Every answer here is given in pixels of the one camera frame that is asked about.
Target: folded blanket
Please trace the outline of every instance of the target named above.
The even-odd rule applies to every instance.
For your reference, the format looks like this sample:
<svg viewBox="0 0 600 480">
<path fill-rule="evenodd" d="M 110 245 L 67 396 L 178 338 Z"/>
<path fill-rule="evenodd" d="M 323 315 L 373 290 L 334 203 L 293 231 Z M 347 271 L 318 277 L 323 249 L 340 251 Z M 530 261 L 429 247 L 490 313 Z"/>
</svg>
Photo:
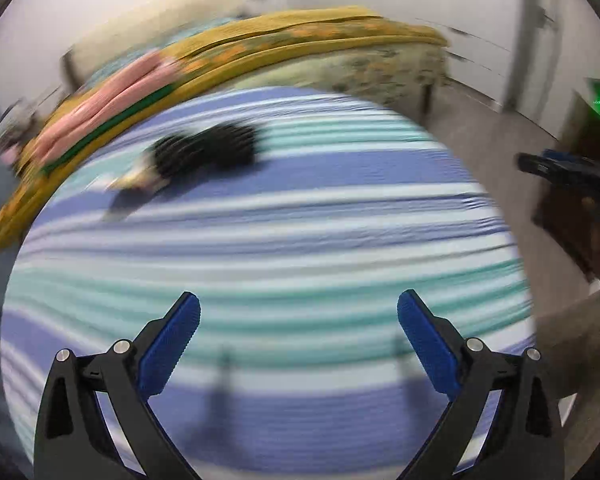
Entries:
<svg viewBox="0 0 600 480">
<path fill-rule="evenodd" d="M 154 41 L 152 44 L 141 46 L 141 47 L 136 48 L 135 50 L 126 52 L 122 56 L 120 56 L 112 61 L 109 61 L 106 65 L 97 69 L 96 72 L 94 72 L 90 76 L 90 78 L 87 79 L 87 81 L 85 81 L 85 83 L 82 85 L 82 87 L 78 91 L 91 90 L 92 88 L 94 88 L 97 85 L 99 85 L 100 83 L 102 83 L 107 77 L 111 77 L 118 70 L 121 70 L 123 67 L 129 65 L 130 63 L 132 63 L 139 57 L 144 56 L 144 54 L 146 54 L 150 50 L 153 50 L 156 48 L 158 48 L 158 49 L 165 48 L 165 47 L 169 46 L 170 44 L 177 43 L 179 41 L 184 40 L 185 38 L 190 38 L 191 36 L 200 34 L 200 32 L 204 32 L 205 30 L 209 30 L 210 28 L 220 27 L 221 25 L 224 25 L 224 24 L 230 23 L 230 22 L 234 22 L 236 20 L 237 20 L 237 18 L 232 18 L 232 17 L 217 18 L 217 19 L 211 20 L 210 22 L 203 23 L 202 25 L 195 25 L 193 27 L 184 28 L 183 30 L 179 30 L 177 32 L 174 32 L 173 34 L 170 34 L 166 38 L 159 38 L 158 40 Z"/>
<path fill-rule="evenodd" d="M 116 95 L 91 119 L 78 125 L 64 136 L 59 137 L 46 152 L 36 152 L 39 163 L 44 166 L 43 169 L 46 172 L 52 171 L 75 153 L 71 150 L 72 146 L 84 136 L 113 116 L 118 115 L 134 103 L 137 103 L 140 99 L 163 86 L 167 86 L 169 83 L 173 83 L 177 76 L 178 64 L 176 62 L 167 61 L 162 63 L 156 69 L 151 70 L 151 72 L 133 83 L 129 88 Z M 97 92 L 94 97 L 97 97 L 103 90 L 104 88 Z"/>
<path fill-rule="evenodd" d="M 41 160 L 59 139 L 99 113 L 115 96 L 155 69 L 162 57 L 153 50 L 116 72 L 103 85 L 70 113 L 44 128 L 35 139 L 33 156 Z"/>
<path fill-rule="evenodd" d="M 20 158 L 22 180 L 0 210 L 0 248 L 18 239 L 55 190 L 88 156 L 133 124 L 263 66 L 310 54 L 411 42 L 447 45 L 433 28 L 384 20 L 361 7 L 343 7 L 259 16 L 223 25 L 165 48 L 161 51 L 163 56 L 176 57 L 184 66 L 173 91 L 169 88 L 155 101 L 147 98 L 145 107 L 138 109 L 136 104 L 111 118 L 87 135 L 77 146 L 79 150 L 72 150 L 70 157 L 48 173 L 32 163 L 32 150 L 29 145 L 25 147 Z M 92 95 L 93 92 L 88 92 L 64 102 L 47 126 L 61 120 Z"/>
</svg>

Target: black object on bed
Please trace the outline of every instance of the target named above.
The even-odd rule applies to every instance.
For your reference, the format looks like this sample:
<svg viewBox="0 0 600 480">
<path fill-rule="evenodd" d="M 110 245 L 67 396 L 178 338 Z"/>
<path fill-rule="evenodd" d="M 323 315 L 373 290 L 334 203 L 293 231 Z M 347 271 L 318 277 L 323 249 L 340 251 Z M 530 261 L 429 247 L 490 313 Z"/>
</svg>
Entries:
<svg viewBox="0 0 600 480">
<path fill-rule="evenodd" d="M 562 480 L 564 448 L 557 399 L 541 356 L 492 352 L 435 317 L 414 290 L 398 300 L 398 321 L 435 389 L 449 397 L 438 424 L 398 480 Z M 56 354 L 36 427 L 36 480 L 200 480 L 147 404 L 161 393 L 200 323 L 200 302 L 184 292 L 162 318 L 133 340 L 84 357 Z M 488 395 L 502 390 L 487 439 L 474 465 L 454 475 Z M 100 411 L 107 392 L 145 475 L 127 468 Z"/>
<path fill-rule="evenodd" d="M 207 166 L 219 170 L 248 166 L 255 160 L 255 140 L 255 128 L 230 123 L 195 135 L 166 136 L 147 148 L 133 168 L 109 187 L 158 191 Z"/>
</svg>

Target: metal screw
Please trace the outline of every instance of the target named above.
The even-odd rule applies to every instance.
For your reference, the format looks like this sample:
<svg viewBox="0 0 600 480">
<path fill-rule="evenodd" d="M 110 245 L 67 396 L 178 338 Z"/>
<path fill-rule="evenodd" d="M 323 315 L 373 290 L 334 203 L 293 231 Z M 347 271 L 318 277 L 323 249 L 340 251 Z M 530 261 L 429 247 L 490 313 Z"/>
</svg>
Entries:
<svg viewBox="0 0 600 480">
<path fill-rule="evenodd" d="M 533 359 L 534 361 L 540 360 L 540 352 L 538 350 L 536 350 L 535 348 L 527 349 L 526 356 L 529 357 L 529 359 Z"/>
<path fill-rule="evenodd" d="M 479 352 L 484 348 L 484 344 L 479 339 L 472 337 L 471 339 L 466 340 L 466 346 L 469 350 L 473 352 Z"/>
<path fill-rule="evenodd" d="M 56 359 L 58 359 L 60 362 L 66 361 L 69 358 L 69 355 L 71 355 L 71 352 L 69 352 L 66 348 L 63 348 L 56 354 Z"/>
<path fill-rule="evenodd" d="M 131 343 L 126 339 L 121 339 L 120 341 L 116 341 L 115 345 L 113 345 L 113 351 L 116 354 L 123 354 L 127 350 L 131 348 Z"/>
</svg>

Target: green stripe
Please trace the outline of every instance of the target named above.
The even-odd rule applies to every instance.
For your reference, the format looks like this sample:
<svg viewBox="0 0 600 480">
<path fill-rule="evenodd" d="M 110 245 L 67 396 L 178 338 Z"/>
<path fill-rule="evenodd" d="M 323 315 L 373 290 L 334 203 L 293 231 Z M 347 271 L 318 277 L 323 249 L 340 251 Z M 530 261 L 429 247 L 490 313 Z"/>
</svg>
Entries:
<svg viewBox="0 0 600 480">
<path fill-rule="evenodd" d="M 340 113 L 340 115 L 338 116 L 333 116 L 330 115 L 329 112 L 320 112 L 320 115 L 317 116 L 317 118 L 311 117 L 311 118 L 306 118 L 306 117 L 299 117 L 299 118 L 293 118 L 292 120 L 287 119 L 287 118 L 270 118 L 271 123 L 270 126 L 271 127 L 275 127 L 277 129 L 280 130 L 292 130 L 294 128 L 298 128 L 298 127 L 303 127 L 303 126 L 311 126 L 311 127 L 317 127 L 320 126 L 321 128 L 326 126 L 339 126 L 340 124 L 343 123 L 369 123 L 369 124 L 376 124 L 380 127 L 382 127 L 384 124 L 387 123 L 398 123 L 398 124 L 402 124 L 403 126 L 408 126 L 410 128 L 413 128 L 414 130 L 421 130 L 421 131 L 425 131 L 422 129 L 422 127 L 418 126 L 416 123 L 412 123 L 411 121 L 405 120 L 405 118 L 402 115 L 398 115 L 394 112 L 386 112 L 384 110 L 382 110 L 382 114 L 378 114 L 378 113 L 368 113 L 365 112 L 364 114 L 355 114 L 355 115 L 351 115 L 351 114 L 343 114 L 341 112 L 332 112 L 332 113 Z"/>
<path fill-rule="evenodd" d="M 28 301 L 29 303 L 37 304 L 36 309 L 39 311 L 44 312 L 48 310 L 44 304 L 38 303 L 35 300 L 32 301 L 30 298 Z M 505 314 L 498 315 L 495 318 L 492 316 L 479 322 L 455 323 L 455 325 L 464 337 L 483 335 L 526 319 L 529 316 L 530 309 L 530 301 L 525 301 L 517 306 L 507 307 Z M 74 330 L 74 332 L 81 333 L 92 341 L 97 342 L 98 345 L 104 341 L 108 344 L 121 337 L 129 337 L 130 334 L 136 334 L 143 326 L 143 324 L 140 324 L 138 327 L 94 327 L 88 322 L 76 325 L 75 319 L 64 313 L 53 312 L 52 314 L 58 321 L 62 321 L 58 324 L 60 327 L 65 326 Z M 400 337 L 398 340 L 399 344 L 397 344 L 394 338 L 383 337 L 376 342 L 366 343 L 364 346 L 359 344 L 349 344 L 346 346 L 339 344 L 336 347 L 322 346 L 320 348 L 285 350 L 283 352 L 231 348 L 230 339 L 226 342 L 219 341 L 218 344 L 212 347 L 208 342 L 206 344 L 198 343 L 200 338 L 194 336 L 180 362 L 185 366 L 209 366 L 210 364 L 220 362 L 227 349 L 234 352 L 232 360 L 235 365 L 243 368 L 307 368 L 387 360 L 413 351 L 408 341 L 402 339 L 397 320 L 394 323 L 396 325 L 396 336 Z M 204 320 L 200 324 L 198 333 L 200 333 L 200 330 L 206 330 Z"/>
<path fill-rule="evenodd" d="M 113 116 L 108 121 L 105 121 L 96 129 L 94 129 L 90 134 L 85 135 L 81 140 L 76 142 L 72 147 L 70 147 L 66 152 L 64 152 L 58 159 L 53 161 L 52 163 L 47 164 L 42 171 L 46 174 L 51 173 L 58 166 L 66 163 L 67 161 L 74 158 L 75 155 L 80 152 L 87 144 L 89 144 L 92 140 L 97 139 L 107 130 L 112 129 L 114 126 L 117 126 L 122 121 L 128 119 L 132 115 L 144 110 L 150 105 L 158 102 L 163 97 L 167 96 L 171 92 L 175 90 L 174 84 L 168 84 L 167 86 L 163 86 L 160 89 L 157 89 L 155 92 L 147 95 L 146 97 L 140 99 L 138 102 L 132 104 L 129 108 L 126 108 L 118 115 Z"/>
<path fill-rule="evenodd" d="M 446 283 L 439 283 L 438 286 L 448 286 Z M 409 288 L 407 285 L 400 286 L 396 291 L 384 289 L 381 291 L 381 297 L 387 298 L 387 309 L 384 312 L 375 313 L 358 313 L 348 315 L 346 310 L 342 312 L 340 316 L 337 314 L 331 319 L 311 319 L 310 317 L 296 320 L 271 320 L 269 322 L 251 321 L 247 316 L 243 319 L 228 318 L 222 321 L 208 321 L 204 322 L 205 331 L 208 333 L 217 334 L 240 334 L 240 333 L 260 333 L 260 334 L 280 334 L 285 333 L 288 335 L 302 334 L 302 333 L 316 333 L 316 332 L 340 332 L 353 330 L 357 328 L 366 328 L 371 326 L 382 326 L 385 324 L 391 324 L 395 322 L 395 312 L 393 304 L 397 301 L 397 296 Z M 418 288 L 421 293 L 426 293 L 426 289 Z M 524 292 L 527 290 L 525 281 L 518 282 L 509 286 L 498 288 L 497 290 L 490 290 L 480 292 L 472 296 L 464 298 L 454 298 L 451 301 L 440 301 L 430 304 L 430 307 L 437 314 L 452 314 L 459 310 L 471 310 L 477 306 L 496 300 L 506 298 L 513 294 Z M 173 303 L 172 298 L 169 301 L 164 302 L 164 306 L 157 307 L 158 303 L 154 303 L 154 307 L 147 305 L 147 298 L 141 296 L 142 301 L 138 302 L 140 298 L 133 298 L 131 293 L 116 297 L 115 295 L 104 295 L 103 301 L 93 301 L 85 299 L 82 295 L 83 290 L 76 289 L 70 285 L 61 283 L 45 283 L 44 280 L 36 280 L 30 282 L 26 286 L 27 295 L 8 294 L 8 301 L 21 301 L 27 304 L 31 301 L 36 301 L 35 298 L 39 298 L 41 301 L 36 301 L 39 306 L 42 306 L 46 312 L 55 312 L 57 314 L 71 314 L 72 318 L 79 320 L 85 324 L 90 324 L 94 329 L 98 329 L 101 326 L 108 326 L 110 323 L 117 324 L 122 320 L 128 326 L 142 326 L 152 317 L 159 316 L 162 314 L 167 307 Z M 375 302 L 381 301 L 381 297 L 376 294 L 373 298 Z M 124 310 L 117 308 L 117 304 L 130 304 L 133 306 L 133 310 Z M 204 298 L 202 298 L 203 311 L 204 305 L 208 304 Z M 320 303 L 312 304 L 312 308 L 319 308 Z"/>
<path fill-rule="evenodd" d="M 313 124 L 298 124 L 293 128 L 280 128 L 275 124 L 264 124 L 258 128 L 260 136 L 264 137 L 293 137 L 296 135 L 305 135 L 307 133 L 330 134 L 335 132 L 403 132 L 410 136 L 423 137 L 422 132 L 417 128 L 410 128 L 408 124 L 400 121 L 386 121 L 385 124 L 371 124 L 367 121 L 358 121 L 355 123 L 337 123 L 330 126 L 321 126 L 316 128 Z"/>
<path fill-rule="evenodd" d="M 27 458 L 32 461 L 33 459 L 33 448 L 34 448 L 34 434 L 35 428 L 31 427 L 28 422 L 20 419 L 18 413 L 11 409 L 11 416 L 13 417 L 13 425 L 16 434 L 20 438 L 22 447 L 27 455 Z"/>
<path fill-rule="evenodd" d="M 361 129 L 361 130 L 366 130 L 366 129 L 373 129 L 375 128 L 380 134 L 382 133 L 382 131 L 384 129 L 390 129 L 387 128 L 387 126 L 391 123 L 395 123 L 395 126 L 398 126 L 399 128 L 403 129 L 406 132 L 411 132 L 411 137 L 413 139 L 419 139 L 419 140 L 434 140 L 433 137 L 431 137 L 425 130 L 421 129 L 417 124 L 414 123 L 406 123 L 404 121 L 403 118 L 400 117 L 393 117 L 393 116 L 387 116 L 388 119 L 385 120 L 378 120 L 377 116 L 369 116 L 369 117 L 356 117 L 354 120 L 348 120 L 347 118 L 341 118 L 340 120 L 323 120 L 323 121 L 314 121 L 311 123 L 307 123 L 306 125 L 299 123 L 299 124 L 267 124 L 266 121 L 264 121 L 264 126 L 261 128 L 261 133 L 263 136 L 271 136 L 271 135 L 276 135 L 276 136 L 287 136 L 289 135 L 288 131 L 289 130 L 298 130 L 300 129 L 301 131 L 311 131 L 311 129 L 315 129 L 318 126 L 327 126 L 329 124 L 332 124 L 336 127 L 339 128 L 352 128 L 352 126 L 347 126 L 344 123 L 351 122 L 351 123 L 355 123 L 356 126 L 355 128 L 352 128 L 353 130 L 355 129 Z M 327 131 L 325 128 L 320 128 L 320 131 Z M 138 150 L 136 151 L 136 153 L 139 153 L 142 150 L 142 148 L 138 148 Z"/>
<path fill-rule="evenodd" d="M 408 136 L 401 132 L 344 132 L 340 134 L 307 134 L 294 137 L 271 137 L 258 141 L 258 150 L 267 153 L 282 148 L 305 148 L 329 144 L 350 144 L 356 142 L 422 142 L 417 136 Z"/>
<path fill-rule="evenodd" d="M 296 307 L 312 308 L 317 301 L 339 300 L 342 302 L 355 299 L 374 299 L 379 292 L 385 292 L 387 289 L 400 289 L 403 286 L 415 288 L 416 290 L 430 289 L 436 290 L 441 286 L 465 285 L 483 280 L 492 280 L 503 276 L 508 276 L 514 272 L 523 270 L 522 261 L 514 258 L 493 264 L 490 266 L 479 267 L 472 270 L 463 270 L 461 272 L 451 272 L 446 274 L 436 274 L 435 276 L 426 276 L 423 278 L 412 278 L 408 280 L 392 280 L 372 285 L 359 284 L 352 288 L 350 285 L 337 287 L 325 287 L 312 290 L 294 290 L 292 292 L 268 290 L 262 292 L 232 292 L 223 288 L 223 290 L 205 291 L 200 293 L 200 298 L 207 303 L 218 306 L 228 306 L 231 308 L 280 308 L 281 306 L 293 305 Z M 122 284 L 118 282 L 108 282 L 104 278 L 88 278 L 86 276 L 72 276 L 62 271 L 49 271 L 44 269 L 19 269 L 14 271 L 10 279 L 10 286 L 7 295 L 15 287 L 20 287 L 20 283 L 27 290 L 28 286 L 46 282 L 49 286 L 58 283 L 69 285 L 76 289 L 76 294 L 80 290 L 96 290 L 98 292 L 116 295 L 120 301 L 133 301 L 134 298 L 147 301 L 163 303 L 165 306 L 173 303 L 180 295 L 180 291 L 174 296 L 173 285 L 160 285 L 152 283 L 144 285 L 142 282 L 133 284 Z"/>
</svg>

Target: yellow blanket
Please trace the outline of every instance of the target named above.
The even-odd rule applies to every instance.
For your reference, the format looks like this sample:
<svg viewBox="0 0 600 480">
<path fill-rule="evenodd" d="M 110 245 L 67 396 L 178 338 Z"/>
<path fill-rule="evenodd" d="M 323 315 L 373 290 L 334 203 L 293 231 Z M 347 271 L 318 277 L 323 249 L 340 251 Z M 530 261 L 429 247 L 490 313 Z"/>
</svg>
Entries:
<svg viewBox="0 0 600 480">
<path fill-rule="evenodd" d="M 309 54 L 409 42 L 447 45 L 445 38 L 430 27 L 384 20 L 363 7 L 339 7 L 291 10 L 227 23 L 168 46 L 163 50 L 165 56 L 178 58 L 183 66 L 173 92 L 93 139 L 49 174 L 30 162 L 30 146 L 25 148 L 20 161 L 20 185 L 0 210 L 0 249 L 23 235 L 56 189 L 88 156 L 133 124 L 263 66 Z M 97 88 L 65 101 L 46 126 L 94 91 Z"/>
</svg>

